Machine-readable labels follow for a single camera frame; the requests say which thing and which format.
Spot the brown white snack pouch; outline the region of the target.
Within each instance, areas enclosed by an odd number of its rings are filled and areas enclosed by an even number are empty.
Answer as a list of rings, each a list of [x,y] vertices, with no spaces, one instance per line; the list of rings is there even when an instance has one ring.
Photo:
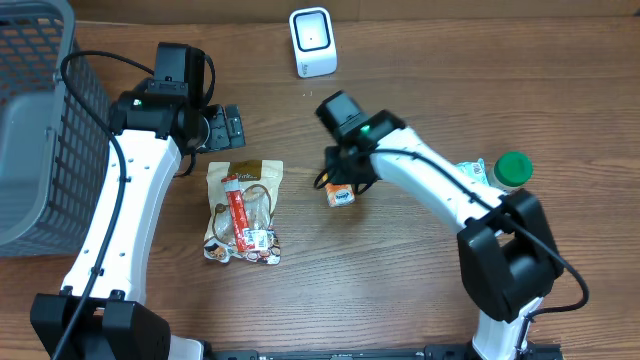
[[[221,180],[236,175],[249,222],[245,237],[249,249],[239,252],[227,197]],[[277,265],[281,247],[274,228],[279,186],[284,175],[280,160],[212,162],[208,165],[207,186],[211,218],[204,236],[204,256],[227,263],[233,258],[252,263]]]

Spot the teal orange snack pack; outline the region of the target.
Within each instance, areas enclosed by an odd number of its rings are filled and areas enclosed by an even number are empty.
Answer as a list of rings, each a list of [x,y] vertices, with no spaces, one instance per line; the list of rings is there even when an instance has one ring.
[[[456,164],[455,167],[474,181],[485,185],[489,184],[485,162],[482,158],[478,158],[476,161],[461,162]]]

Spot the green lidded jar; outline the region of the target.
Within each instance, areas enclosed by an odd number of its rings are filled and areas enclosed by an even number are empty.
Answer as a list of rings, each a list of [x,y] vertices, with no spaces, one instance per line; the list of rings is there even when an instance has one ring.
[[[506,192],[513,192],[533,176],[533,162],[522,152],[502,155],[487,172],[489,184]]]

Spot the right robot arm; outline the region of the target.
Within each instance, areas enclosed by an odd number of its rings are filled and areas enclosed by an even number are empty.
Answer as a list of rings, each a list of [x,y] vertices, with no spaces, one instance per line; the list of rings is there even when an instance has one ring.
[[[367,190],[378,180],[411,194],[456,235],[464,288],[479,308],[478,328],[467,345],[428,348],[426,356],[459,359],[558,359],[559,347],[528,340],[541,303],[567,265],[537,198],[507,194],[457,170],[388,111],[318,109],[335,140],[326,148],[327,182]]]

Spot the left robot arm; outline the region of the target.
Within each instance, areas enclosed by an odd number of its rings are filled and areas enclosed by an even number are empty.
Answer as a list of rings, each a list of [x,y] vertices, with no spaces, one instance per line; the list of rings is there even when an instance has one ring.
[[[91,225],[57,295],[30,321],[54,359],[205,359],[202,340],[173,335],[146,305],[159,212],[184,156],[244,145],[235,105],[126,91],[110,111],[109,167]]]

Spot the red stick packet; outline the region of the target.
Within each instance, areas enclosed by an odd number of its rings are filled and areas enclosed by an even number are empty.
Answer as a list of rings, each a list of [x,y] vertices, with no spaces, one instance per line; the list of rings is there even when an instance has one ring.
[[[223,178],[221,183],[230,207],[236,247],[239,252],[246,252],[249,249],[249,245],[247,244],[245,231],[249,229],[249,222],[246,215],[244,200],[242,198],[239,179],[236,175],[231,175]]]

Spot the small orange snack packet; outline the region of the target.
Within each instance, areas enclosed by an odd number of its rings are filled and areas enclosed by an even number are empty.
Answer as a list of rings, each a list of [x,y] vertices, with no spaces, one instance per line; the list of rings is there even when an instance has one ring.
[[[325,190],[330,207],[346,206],[355,201],[355,193],[349,184],[336,185],[327,183]]]

